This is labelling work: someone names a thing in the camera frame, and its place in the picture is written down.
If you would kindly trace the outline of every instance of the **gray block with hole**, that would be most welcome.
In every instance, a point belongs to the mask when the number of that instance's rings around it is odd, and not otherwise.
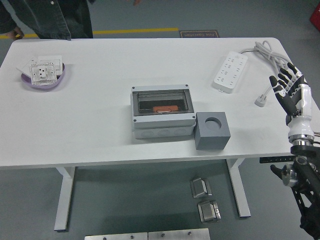
[[[231,137],[224,112],[197,112],[193,133],[197,150],[224,149]]]

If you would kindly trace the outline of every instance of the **white cable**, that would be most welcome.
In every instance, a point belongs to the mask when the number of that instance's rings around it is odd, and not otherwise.
[[[290,62],[290,59],[287,58],[286,56],[272,51],[272,47],[268,41],[263,41],[262,43],[260,42],[255,42],[255,46],[253,48],[246,48],[242,51],[240,51],[240,54],[244,53],[250,53],[250,52],[255,52],[261,54],[265,59],[270,61],[272,66],[274,67],[275,71],[277,74],[280,73],[280,68],[283,69],[288,69],[287,63]],[[271,85],[267,88],[267,90],[264,92],[264,94],[260,95],[256,100],[255,104],[258,105],[259,107],[263,107],[266,104],[266,98],[268,93],[271,90]]]

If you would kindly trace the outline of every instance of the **person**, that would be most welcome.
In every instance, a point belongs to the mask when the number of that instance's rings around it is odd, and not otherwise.
[[[141,0],[134,0],[136,6]],[[92,39],[87,0],[8,0],[16,16],[40,39]],[[0,34],[12,40],[22,39],[17,26],[0,1]]]

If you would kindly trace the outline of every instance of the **table leg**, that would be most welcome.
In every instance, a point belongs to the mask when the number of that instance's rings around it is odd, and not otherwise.
[[[66,230],[69,214],[70,199],[72,186],[75,176],[75,167],[56,167],[59,173],[63,176],[61,192],[59,198],[58,209],[56,211],[54,230]]]
[[[230,173],[230,178],[232,182],[235,201],[239,211],[239,216],[250,217],[251,214],[250,214],[244,186],[242,184],[242,180],[239,172],[239,166],[244,160],[245,160],[244,158],[227,159],[226,163],[228,165],[228,169]]]

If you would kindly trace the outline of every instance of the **robotic arm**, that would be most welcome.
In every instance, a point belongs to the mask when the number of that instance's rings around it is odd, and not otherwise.
[[[286,125],[290,128],[288,140],[292,143],[291,153],[295,155],[293,164],[282,169],[270,168],[284,185],[291,187],[301,212],[301,225],[315,240],[320,239],[320,144],[314,142],[315,134],[310,126],[312,119],[311,89],[303,74],[291,63],[288,70],[281,68],[278,79],[270,76],[275,96],[285,112]],[[305,206],[302,194],[311,205]]]

